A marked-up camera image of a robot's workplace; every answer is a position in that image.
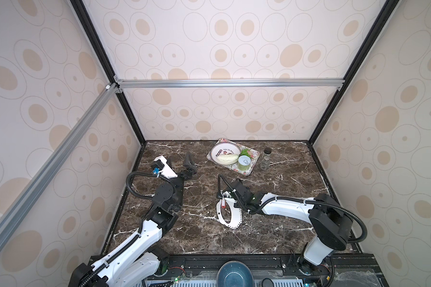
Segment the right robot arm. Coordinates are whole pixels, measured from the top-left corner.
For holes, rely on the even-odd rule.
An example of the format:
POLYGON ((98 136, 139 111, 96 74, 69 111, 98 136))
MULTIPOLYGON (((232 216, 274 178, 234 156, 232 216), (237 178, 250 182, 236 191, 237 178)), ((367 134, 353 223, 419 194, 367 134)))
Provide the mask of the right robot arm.
POLYGON ((316 235, 306 244, 298 264, 301 269, 321 265, 336 251, 344 251, 348 244, 367 238, 368 229, 353 212, 341 207, 328 194, 315 198, 294 198, 273 193, 253 193, 240 179, 228 182, 217 177, 217 216, 221 224, 237 229, 243 213, 249 215, 280 215, 311 224, 316 235))

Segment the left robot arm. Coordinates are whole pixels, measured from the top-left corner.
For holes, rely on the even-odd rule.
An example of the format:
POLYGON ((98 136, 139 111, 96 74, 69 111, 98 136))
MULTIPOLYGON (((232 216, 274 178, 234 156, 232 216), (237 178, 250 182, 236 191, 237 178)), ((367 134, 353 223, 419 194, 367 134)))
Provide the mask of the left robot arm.
POLYGON ((149 178, 163 181, 148 199, 152 202, 142 224, 123 243, 91 265, 80 264, 69 280, 71 287, 132 287, 167 268, 167 253, 153 245, 170 231, 183 207, 184 183, 198 169, 187 154, 184 169, 175 172, 164 156, 152 163, 149 178))

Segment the pale cabbage piece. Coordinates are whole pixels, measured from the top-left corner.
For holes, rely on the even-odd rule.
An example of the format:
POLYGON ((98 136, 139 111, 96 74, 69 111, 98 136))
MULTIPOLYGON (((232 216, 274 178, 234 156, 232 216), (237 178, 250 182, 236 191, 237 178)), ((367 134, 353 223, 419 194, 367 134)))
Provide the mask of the pale cabbage piece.
POLYGON ((220 154, 215 158, 215 160, 220 165, 229 166, 235 164, 238 161, 238 158, 238 154, 220 154))

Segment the white plate with rim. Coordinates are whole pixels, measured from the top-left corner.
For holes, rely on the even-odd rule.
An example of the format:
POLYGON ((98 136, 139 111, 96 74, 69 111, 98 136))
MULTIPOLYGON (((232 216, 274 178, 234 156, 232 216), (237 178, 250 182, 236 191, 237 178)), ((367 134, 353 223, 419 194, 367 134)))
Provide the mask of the white plate with rim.
POLYGON ((221 142, 221 143, 217 143, 212 148, 212 150, 210 152, 210 158, 212 159, 212 161, 214 161, 215 163, 218 164, 218 162, 216 162, 216 157, 220 154, 238 154, 238 155, 240 155, 241 150, 234 143, 221 142))

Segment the green tin can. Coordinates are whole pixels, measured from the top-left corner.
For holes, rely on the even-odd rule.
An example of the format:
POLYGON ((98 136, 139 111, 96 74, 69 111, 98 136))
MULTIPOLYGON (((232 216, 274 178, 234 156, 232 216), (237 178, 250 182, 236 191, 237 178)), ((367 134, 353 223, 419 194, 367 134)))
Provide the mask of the green tin can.
POLYGON ((248 155, 241 155, 237 162, 238 170, 245 172, 251 167, 251 158, 248 155))

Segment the floral rectangular tray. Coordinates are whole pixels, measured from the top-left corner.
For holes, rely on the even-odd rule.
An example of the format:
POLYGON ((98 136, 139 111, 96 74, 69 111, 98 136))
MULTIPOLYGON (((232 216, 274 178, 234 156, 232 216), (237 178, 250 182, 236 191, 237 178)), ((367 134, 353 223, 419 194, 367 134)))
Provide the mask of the floral rectangular tray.
POLYGON ((213 163, 215 163, 215 164, 217 164, 217 165, 219 165, 219 166, 223 166, 223 167, 225 167, 225 168, 227 168, 227 169, 229 169, 229 170, 231 170, 231 171, 235 171, 235 172, 238 172, 238 173, 240 173, 240 174, 242 174, 242 175, 245 175, 245 176, 249 176, 251 173, 252 173, 252 171, 253 171, 253 169, 254 169, 254 167, 255 167, 255 165, 256 165, 256 163, 257 163, 257 161, 258 161, 258 159, 259 159, 259 157, 260 157, 260 152, 258 152, 258 151, 256 151, 255 149, 252 149, 252 148, 249 148, 249 147, 246 147, 246 146, 244 146, 244 145, 241 145, 240 143, 236 143, 236 142, 233 142, 233 141, 230 141, 230 140, 228 140, 228 139, 225 139, 225 138, 221 138, 221 139, 219 139, 217 142, 216 142, 216 144, 218 144, 218 143, 221 143, 221 142, 230 142, 230 143, 232 143, 232 144, 236 144, 238 147, 239 147, 239 149, 242 151, 243 149, 246 149, 246 148, 248 148, 250 151, 249 151, 249 153, 250 153, 250 155, 252 156, 252 158, 251 158, 251 167, 249 168, 249 170, 247 170, 247 171, 245 171, 245 172, 242 172, 242 171, 239 171, 238 170, 238 166, 237 166, 237 162, 235 163, 235 164, 233 164, 233 165, 229 165, 229 166, 224 166, 224 165, 219 165, 219 164, 217 164, 217 163, 215 163, 214 161, 212 161, 212 159, 210 158, 210 152, 207 154, 207 159, 208 160, 210 160, 210 161, 212 161, 213 163))

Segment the green leaf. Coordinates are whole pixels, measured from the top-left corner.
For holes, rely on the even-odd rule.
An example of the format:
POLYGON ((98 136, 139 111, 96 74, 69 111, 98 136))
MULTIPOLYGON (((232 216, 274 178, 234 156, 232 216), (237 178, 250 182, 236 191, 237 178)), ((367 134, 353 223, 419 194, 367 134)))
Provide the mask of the green leaf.
POLYGON ((248 148, 243 149, 242 152, 241 152, 241 154, 239 156, 247 156, 247 157, 252 158, 252 156, 250 155, 249 151, 250 150, 248 148))

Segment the blue bowl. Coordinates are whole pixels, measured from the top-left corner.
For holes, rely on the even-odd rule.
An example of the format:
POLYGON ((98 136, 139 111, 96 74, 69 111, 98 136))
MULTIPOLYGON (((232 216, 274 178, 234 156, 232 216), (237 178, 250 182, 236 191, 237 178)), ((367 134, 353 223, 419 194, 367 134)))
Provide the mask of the blue bowl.
POLYGON ((251 270, 242 262, 229 261, 219 270, 217 287, 254 287, 255 280, 251 270))

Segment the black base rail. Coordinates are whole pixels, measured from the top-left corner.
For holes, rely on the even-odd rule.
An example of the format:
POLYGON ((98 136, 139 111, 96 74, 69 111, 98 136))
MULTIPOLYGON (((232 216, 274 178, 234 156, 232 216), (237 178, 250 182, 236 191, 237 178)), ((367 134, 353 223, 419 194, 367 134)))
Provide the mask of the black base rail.
POLYGON ((91 259, 73 272, 71 287, 386 287, 370 254, 335 254, 299 270, 296 254, 164 255, 147 252, 118 275, 111 262, 99 273, 91 259))

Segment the horizontal aluminium rail back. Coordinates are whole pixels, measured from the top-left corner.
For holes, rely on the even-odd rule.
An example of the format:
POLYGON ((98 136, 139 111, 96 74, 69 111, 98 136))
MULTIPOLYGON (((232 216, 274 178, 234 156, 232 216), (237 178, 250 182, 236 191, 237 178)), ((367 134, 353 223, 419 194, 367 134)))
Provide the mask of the horizontal aluminium rail back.
POLYGON ((247 88, 247 87, 342 87, 343 78, 293 79, 198 79, 198 80, 117 80, 120 88, 247 88))

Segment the diagonal aluminium rail left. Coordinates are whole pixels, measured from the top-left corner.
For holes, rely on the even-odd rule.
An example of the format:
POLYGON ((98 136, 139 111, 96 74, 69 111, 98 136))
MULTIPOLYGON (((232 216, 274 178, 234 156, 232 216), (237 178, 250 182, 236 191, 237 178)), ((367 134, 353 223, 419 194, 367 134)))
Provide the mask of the diagonal aluminium rail left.
POLYGON ((110 83, 108 87, 97 97, 87 112, 81 117, 55 152, 48 158, 38 173, 30 180, 29 184, 20 196, 8 208, 0 219, 0 252, 10 240, 13 233, 20 226, 23 219, 32 209, 36 201, 55 177, 68 156, 74 151, 94 120, 114 95, 118 88, 117 83, 110 83))

